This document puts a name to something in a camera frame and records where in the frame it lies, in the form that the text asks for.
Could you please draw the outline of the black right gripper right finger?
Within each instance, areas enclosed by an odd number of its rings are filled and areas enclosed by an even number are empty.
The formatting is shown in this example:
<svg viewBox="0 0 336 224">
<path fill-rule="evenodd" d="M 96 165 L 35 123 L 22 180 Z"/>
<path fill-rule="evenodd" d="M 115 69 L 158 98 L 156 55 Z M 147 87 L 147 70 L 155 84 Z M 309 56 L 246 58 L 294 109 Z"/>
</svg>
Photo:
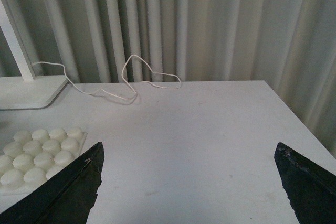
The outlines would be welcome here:
<svg viewBox="0 0 336 224">
<path fill-rule="evenodd" d="M 335 175 L 282 142 L 274 159 L 299 223 L 335 223 Z"/>
</svg>

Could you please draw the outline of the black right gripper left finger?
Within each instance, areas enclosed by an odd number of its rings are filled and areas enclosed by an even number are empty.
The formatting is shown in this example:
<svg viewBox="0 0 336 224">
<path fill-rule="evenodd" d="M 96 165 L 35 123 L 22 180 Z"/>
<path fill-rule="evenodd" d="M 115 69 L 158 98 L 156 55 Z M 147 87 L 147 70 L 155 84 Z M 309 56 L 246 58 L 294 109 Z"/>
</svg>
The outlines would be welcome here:
<svg viewBox="0 0 336 224">
<path fill-rule="evenodd" d="M 101 185 L 102 142 L 1 213 L 1 223 L 86 223 Z"/>
</svg>

